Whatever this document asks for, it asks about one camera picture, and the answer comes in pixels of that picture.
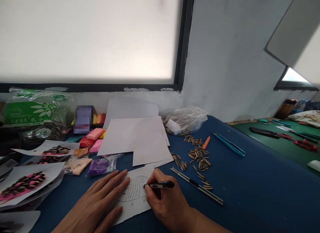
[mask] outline pencil sketch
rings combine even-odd
[[[133,206],[133,201],[142,198],[143,202],[146,202],[146,192],[143,186],[147,183],[148,177],[137,176],[130,180],[128,187],[124,190],[119,201],[127,202],[131,201],[131,206]]]

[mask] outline green cutting mat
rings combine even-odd
[[[290,120],[282,120],[282,122],[291,124],[291,129],[293,129],[296,132],[307,132],[310,134],[314,134],[317,136],[320,136],[320,129],[310,127],[310,126],[304,126],[300,125],[297,122],[290,121]],[[320,141],[318,141],[318,144],[315,144],[319,147],[318,152],[312,152],[309,150],[306,150],[304,148],[301,148],[294,144],[292,141],[289,141],[287,139],[276,139],[260,134],[253,133],[249,127],[255,127],[260,128],[264,130],[274,131],[277,133],[285,133],[288,135],[291,135],[294,140],[303,140],[301,137],[296,136],[293,133],[283,131],[279,128],[277,128],[274,123],[270,123],[270,125],[264,125],[258,122],[254,123],[245,123],[245,124],[238,124],[238,125],[231,125],[231,127],[239,130],[240,132],[244,133],[245,135],[250,136],[251,138],[259,141],[260,143],[264,144],[265,146],[279,152],[280,154],[286,156],[288,159],[292,160],[293,162],[301,165],[303,168],[306,168],[307,170],[311,171],[312,173],[320,176],[320,172],[310,168],[307,166],[307,164],[312,160],[318,160],[320,161]]]

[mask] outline hand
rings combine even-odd
[[[113,209],[99,226],[98,223],[128,186],[129,177],[122,181],[127,172],[118,174],[116,170],[93,183],[52,233],[106,232],[121,215],[122,207]]]
[[[194,232],[196,225],[196,218],[192,213],[194,209],[188,205],[177,180],[172,176],[163,174],[161,170],[155,169],[147,184],[166,180],[174,182],[174,187],[161,189],[161,199],[158,199],[150,186],[145,186],[147,202],[156,217],[171,232]]]

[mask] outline smartphone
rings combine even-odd
[[[280,138],[280,136],[278,136],[277,133],[273,132],[273,131],[268,131],[268,130],[259,129],[259,128],[255,128],[255,127],[250,127],[249,129],[252,132],[257,133],[257,134],[261,134],[261,135],[265,135],[265,136],[269,136],[269,137],[273,137],[273,138],[277,138],[277,139]]]

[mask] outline window frame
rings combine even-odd
[[[313,84],[310,82],[298,82],[298,81],[282,81],[284,76],[287,73],[288,66],[285,68],[283,74],[281,75],[280,79],[278,80],[274,90],[310,90],[310,91],[319,91]]]
[[[84,83],[13,83],[0,82],[0,92],[9,92],[9,88],[66,88],[65,92],[115,92],[115,91],[181,91],[188,51],[194,0],[183,0],[177,60],[173,84],[84,84]]]

